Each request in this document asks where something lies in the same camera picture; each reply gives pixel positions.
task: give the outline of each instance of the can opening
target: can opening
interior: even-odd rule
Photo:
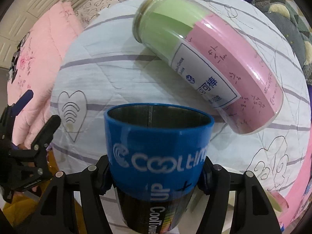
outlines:
[[[167,105],[128,105],[117,107],[108,116],[121,122],[148,128],[186,129],[210,124],[208,115]]]

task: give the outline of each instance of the blue can rim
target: blue can rim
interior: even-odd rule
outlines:
[[[215,124],[214,118],[210,114],[205,113],[203,111],[200,111],[198,109],[194,109],[194,108],[190,108],[190,107],[186,107],[186,106],[182,106],[182,105],[171,105],[171,104],[161,104],[161,103],[130,103],[130,104],[123,104],[123,105],[116,105],[116,106],[113,106],[113,107],[111,107],[111,108],[109,108],[109,109],[107,109],[105,111],[105,113],[104,113],[104,120],[112,122],[112,123],[116,123],[118,125],[127,126],[129,128],[133,128],[133,129],[136,129],[136,130],[146,130],[146,127],[142,127],[142,126],[138,126],[138,125],[132,125],[132,124],[129,124],[129,123],[121,122],[119,120],[111,118],[108,115],[108,112],[110,110],[113,110],[113,109],[116,109],[116,108],[125,107],[125,106],[133,106],[133,105],[160,105],[160,106],[171,106],[171,107],[183,108],[183,109],[187,109],[187,110],[191,110],[191,111],[195,111],[195,112],[201,113],[202,115],[205,115],[205,116],[209,117],[209,119],[211,121],[207,125],[198,126],[198,127],[194,127],[194,128],[180,128],[180,129],[148,128],[148,131],[151,131],[151,132],[152,131],[163,132],[163,133],[166,133],[166,132],[172,133],[173,131],[180,131],[180,133],[192,132],[192,131],[196,131],[196,130],[199,130],[199,129],[202,130],[204,128],[213,127],[213,125]]]

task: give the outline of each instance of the transparent plastic jar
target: transparent plastic jar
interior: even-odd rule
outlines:
[[[145,0],[133,35],[190,83],[235,133],[256,133],[278,115],[283,91],[267,64],[233,27],[194,0]]]

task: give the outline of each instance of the white label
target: white label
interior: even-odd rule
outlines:
[[[229,80],[187,42],[178,47],[171,68],[188,81],[213,108],[224,108],[241,97]]]

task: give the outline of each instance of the black cross mark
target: black cross mark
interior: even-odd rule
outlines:
[[[192,185],[192,183],[191,183],[191,184],[187,184],[187,183],[188,183],[188,180],[185,181],[185,182],[184,182],[184,186],[183,186],[181,189],[177,190],[177,191],[185,191],[186,188],[188,188],[189,186]]]

